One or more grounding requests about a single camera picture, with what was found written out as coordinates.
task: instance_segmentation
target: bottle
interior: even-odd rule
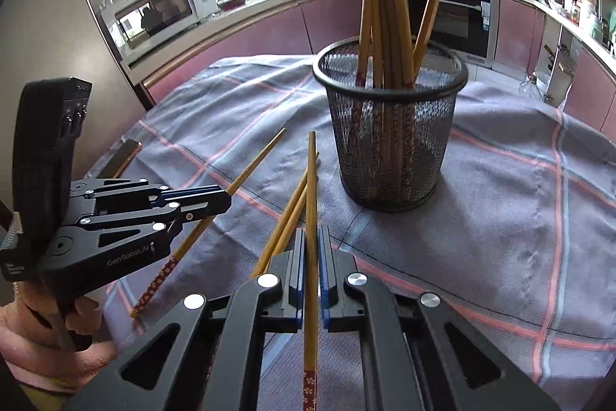
[[[537,76],[534,72],[532,75],[529,75],[522,84],[520,84],[518,92],[520,93],[520,96],[528,96],[529,98],[543,101],[543,95],[537,87]]]

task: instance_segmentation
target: floor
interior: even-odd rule
[[[518,88],[520,87],[520,84],[522,84],[522,81],[509,77],[508,75],[495,72],[492,69],[487,69],[468,63],[466,65],[468,67],[468,82],[483,82],[515,95],[518,94]]]

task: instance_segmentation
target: black wire mesh basket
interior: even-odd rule
[[[405,211],[433,194],[468,73],[458,56],[430,41],[413,89],[355,86],[358,37],[322,50],[313,74],[327,90],[340,176],[347,194],[376,211]]]

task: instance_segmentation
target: microwave oven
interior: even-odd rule
[[[216,0],[119,0],[103,8],[100,16],[107,39],[117,49],[114,53],[130,65],[219,11]]]

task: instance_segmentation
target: pink cabinet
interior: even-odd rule
[[[616,143],[616,96],[614,96],[614,101],[612,101],[612,107],[608,112],[608,117],[606,118],[606,121],[603,123],[601,132],[610,141]]]
[[[524,72],[537,65],[543,38],[543,13],[522,2],[500,0],[494,60]]]
[[[180,84],[227,56],[310,55],[310,43],[299,6],[270,16],[230,35],[172,70],[149,88],[156,103]]]
[[[615,96],[614,76],[595,60],[587,49],[582,49],[565,104],[565,112],[597,131],[602,131]]]
[[[544,23],[545,14],[541,10],[535,9],[535,24],[533,25],[531,53],[529,55],[529,64],[526,66],[527,74],[532,74],[537,68],[537,62],[539,61],[539,55],[541,53],[541,44],[543,43]]]
[[[300,4],[312,53],[359,35],[362,0],[312,0]]]

